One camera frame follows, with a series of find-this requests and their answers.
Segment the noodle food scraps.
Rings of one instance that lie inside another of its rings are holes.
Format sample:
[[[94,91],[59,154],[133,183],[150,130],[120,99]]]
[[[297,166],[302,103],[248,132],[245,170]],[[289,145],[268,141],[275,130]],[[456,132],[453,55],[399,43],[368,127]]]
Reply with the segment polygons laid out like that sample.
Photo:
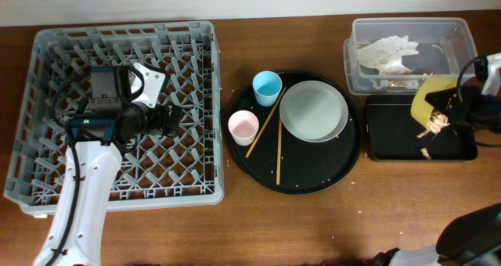
[[[443,128],[446,128],[450,125],[448,117],[439,110],[428,109],[427,111],[422,112],[415,110],[414,112],[411,112],[411,115],[425,128],[424,131],[416,135],[418,139],[422,139],[424,136],[429,135],[430,133],[433,133],[433,138],[435,138]]]

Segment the grey round plate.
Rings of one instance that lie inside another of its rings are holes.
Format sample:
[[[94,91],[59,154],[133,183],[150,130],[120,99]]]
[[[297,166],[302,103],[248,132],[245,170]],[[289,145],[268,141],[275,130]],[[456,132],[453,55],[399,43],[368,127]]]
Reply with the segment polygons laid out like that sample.
[[[348,104],[339,90],[322,81],[302,81],[286,91],[279,105],[285,128],[312,143],[338,136],[348,122]]]

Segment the blue plastic cup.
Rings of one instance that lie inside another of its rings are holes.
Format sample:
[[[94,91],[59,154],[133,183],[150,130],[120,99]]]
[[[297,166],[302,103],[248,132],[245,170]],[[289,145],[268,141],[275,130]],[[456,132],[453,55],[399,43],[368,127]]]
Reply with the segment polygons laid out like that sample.
[[[283,82],[280,76],[272,71],[262,71],[254,76],[252,88],[256,101],[260,106],[273,106],[282,91]]]

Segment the yellow bowl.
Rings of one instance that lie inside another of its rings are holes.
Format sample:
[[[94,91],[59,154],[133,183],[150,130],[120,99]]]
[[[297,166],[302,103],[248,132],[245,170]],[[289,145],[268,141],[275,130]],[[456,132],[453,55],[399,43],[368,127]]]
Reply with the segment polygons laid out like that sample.
[[[426,95],[432,92],[455,88],[456,83],[457,79],[453,77],[429,76],[414,96],[410,110],[411,117],[424,128],[427,128],[434,107],[425,101]]]

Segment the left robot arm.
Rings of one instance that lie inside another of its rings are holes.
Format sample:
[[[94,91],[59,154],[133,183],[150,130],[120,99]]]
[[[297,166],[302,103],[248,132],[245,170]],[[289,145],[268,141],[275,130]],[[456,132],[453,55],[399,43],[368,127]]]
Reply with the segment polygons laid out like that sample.
[[[98,265],[110,190],[127,144],[138,134],[175,138],[180,106],[163,106],[166,72],[140,63],[94,66],[91,93],[62,126],[63,187],[36,265]]]

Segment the gold snack wrapper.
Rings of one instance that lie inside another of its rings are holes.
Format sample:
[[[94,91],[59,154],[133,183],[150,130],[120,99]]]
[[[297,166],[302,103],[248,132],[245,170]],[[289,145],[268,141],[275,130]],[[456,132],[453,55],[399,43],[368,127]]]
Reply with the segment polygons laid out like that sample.
[[[420,82],[418,80],[389,80],[388,86],[393,88],[418,89]]]

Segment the white napkin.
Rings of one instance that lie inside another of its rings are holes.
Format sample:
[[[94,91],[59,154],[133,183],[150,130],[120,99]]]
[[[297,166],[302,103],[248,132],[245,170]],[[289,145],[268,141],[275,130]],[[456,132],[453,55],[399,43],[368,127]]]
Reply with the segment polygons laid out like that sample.
[[[418,55],[417,41],[410,41],[409,36],[399,37],[396,35],[381,38],[372,44],[356,49],[355,59],[360,68],[376,70],[378,76],[382,78],[363,78],[369,82],[371,92],[388,91],[387,76],[411,74],[412,70],[403,64],[404,56]]]

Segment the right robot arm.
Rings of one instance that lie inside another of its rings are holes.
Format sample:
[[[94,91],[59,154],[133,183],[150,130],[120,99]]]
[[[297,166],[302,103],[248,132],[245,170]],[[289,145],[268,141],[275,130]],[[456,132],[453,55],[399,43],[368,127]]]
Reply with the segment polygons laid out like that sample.
[[[438,134],[454,124],[473,131],[500,133],[500,54],[477,56],[457,78],[427,79],[414,96],[410,116],[424,132]],[[499,265],[500,205],[452,221],[436,244],[419,250],[394,248],[366,265]]]

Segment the wooden chopstick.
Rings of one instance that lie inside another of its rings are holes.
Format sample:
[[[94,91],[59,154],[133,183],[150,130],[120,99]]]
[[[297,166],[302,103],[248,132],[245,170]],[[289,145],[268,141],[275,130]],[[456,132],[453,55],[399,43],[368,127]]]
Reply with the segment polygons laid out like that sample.
[[[277,168],[276,168],[276,184],[281,182],[281,160],[282,160],[282,138],[283,138],[283,123],[279,117],[278,138],[277,138]]]
[[[287,90],[287,87],[285,87],[285,88],[282,90],[282,92],[279,94],[278,99],[276,100],[276,102],[275,102],[275,104],[274,104],[273,108],[272,108],[272,109],[271,109],[271,111],[269,112],[269,115],[267,116],[267,118],[266,118],[266,120],[265,120],[264,124],[261,126],[261,129],[259,130],[259,132],[258,132],[258,134],[257,134],[257,136],[256,136],[256,138],[255,138],[255,140],[252,142],[252,144],[251,144],[250,148],[248,149],[247,154],[245,155],[245,158],[248,158],[248,157],[251,155],[251,153],[253,152],[253,150],[254,150],[255,146],[257,145],[257,143],[258,143],[259,139],[261,138],[261,136],[262,136],[262,134],[263,134],[264,130],[266,129],[266,127],[267,127],[267,125],[268,125],[269,121],[271,120],[271,118],[272,118],[273,114],[275,113],[276,108],[277,108],[277,106],[279,105],[279,102],[281,101],[281,98],[282,98],[282,97],[283,97],[283,95],[285,94],[286,90]]]

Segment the pink plastic cup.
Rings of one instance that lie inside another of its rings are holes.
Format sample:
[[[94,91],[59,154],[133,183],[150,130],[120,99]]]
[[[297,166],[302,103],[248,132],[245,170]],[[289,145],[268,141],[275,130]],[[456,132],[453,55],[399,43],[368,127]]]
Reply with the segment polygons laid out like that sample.
[[[251,111],[238,110],[230,116],[228,129],[237,145],[249,146],[258,133],[259,120]]]

